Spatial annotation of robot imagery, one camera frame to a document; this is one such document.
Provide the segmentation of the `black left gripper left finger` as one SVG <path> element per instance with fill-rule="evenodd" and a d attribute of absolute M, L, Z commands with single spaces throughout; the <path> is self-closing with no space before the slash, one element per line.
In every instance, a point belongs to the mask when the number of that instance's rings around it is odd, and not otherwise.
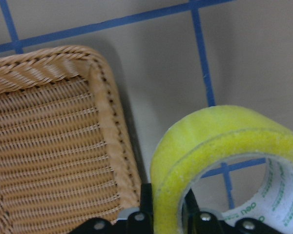
<path fill-rule="evenodd" d="M 143 183 L 140 192 L 140 211 L 153 217 L 153 197 L 151 183 Z"/>

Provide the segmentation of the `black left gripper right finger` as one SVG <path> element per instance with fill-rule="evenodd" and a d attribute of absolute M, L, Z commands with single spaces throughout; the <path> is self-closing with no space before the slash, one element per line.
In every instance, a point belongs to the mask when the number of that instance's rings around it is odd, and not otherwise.
<path fill-rule="evenodd" d="M 184 217 L 189 219 L 200 211 L 192 189 L 189 189 L 184 200 Z"/>

